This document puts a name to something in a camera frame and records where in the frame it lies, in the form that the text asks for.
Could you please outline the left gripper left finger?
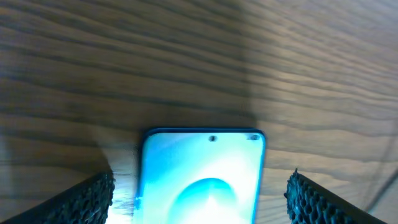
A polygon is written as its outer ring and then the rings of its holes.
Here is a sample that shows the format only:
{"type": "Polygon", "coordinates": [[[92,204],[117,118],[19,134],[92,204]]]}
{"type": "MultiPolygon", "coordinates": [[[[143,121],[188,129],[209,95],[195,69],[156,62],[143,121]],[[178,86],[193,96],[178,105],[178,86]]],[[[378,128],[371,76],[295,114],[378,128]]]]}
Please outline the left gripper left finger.
{"type": "Polygon", "coordinates": [[[115,189],[113,172],[100,172],[1,224],[105,224],[115,189]]]}

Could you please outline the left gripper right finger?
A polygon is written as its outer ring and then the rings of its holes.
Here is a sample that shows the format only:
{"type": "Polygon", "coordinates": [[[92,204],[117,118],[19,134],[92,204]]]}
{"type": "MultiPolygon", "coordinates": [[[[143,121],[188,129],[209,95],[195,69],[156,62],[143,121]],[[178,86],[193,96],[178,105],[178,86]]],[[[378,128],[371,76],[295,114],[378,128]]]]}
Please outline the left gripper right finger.
{"type": "Polygon", "coordinates": [[[284,197],[292,224],[385,224],[297,170],[287,181],[284,197]]]}

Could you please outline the blue Galaxy smartphone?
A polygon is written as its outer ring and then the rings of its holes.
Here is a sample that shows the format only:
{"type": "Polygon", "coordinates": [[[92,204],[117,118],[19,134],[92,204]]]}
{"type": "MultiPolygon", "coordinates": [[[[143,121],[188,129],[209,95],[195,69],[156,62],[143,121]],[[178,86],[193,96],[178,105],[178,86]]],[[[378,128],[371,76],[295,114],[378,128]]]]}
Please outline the blue Galaxy smartphone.
{"type": "Polygon", "coordinates": [[[133,223],[253,224],[266,146],[255,128],[149,130],[133,223]]]}

